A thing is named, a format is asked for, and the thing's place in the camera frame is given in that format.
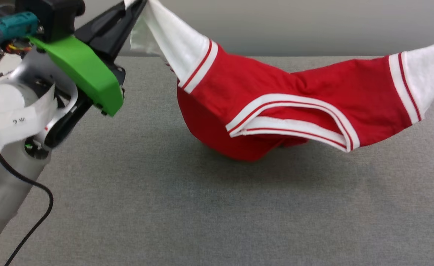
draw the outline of cloth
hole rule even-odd
[[[165,60],[191,133],[235,160],[308,140],[350,152],[423,120],[434,100],[434,45],[287,73],[227,53],[149,0],[131,47]]]

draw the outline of gray carpet surface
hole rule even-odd
[[[257,58],[301,71],[348,57]],[[53,213],[16,266],[434,266],[434,103],[427,119],[345,154],[322,143],[229,160],[188,131],[158,58],[120,58],[127,99],[92,110],[40,178]],[[47,207],[33,189],[0,265]]]

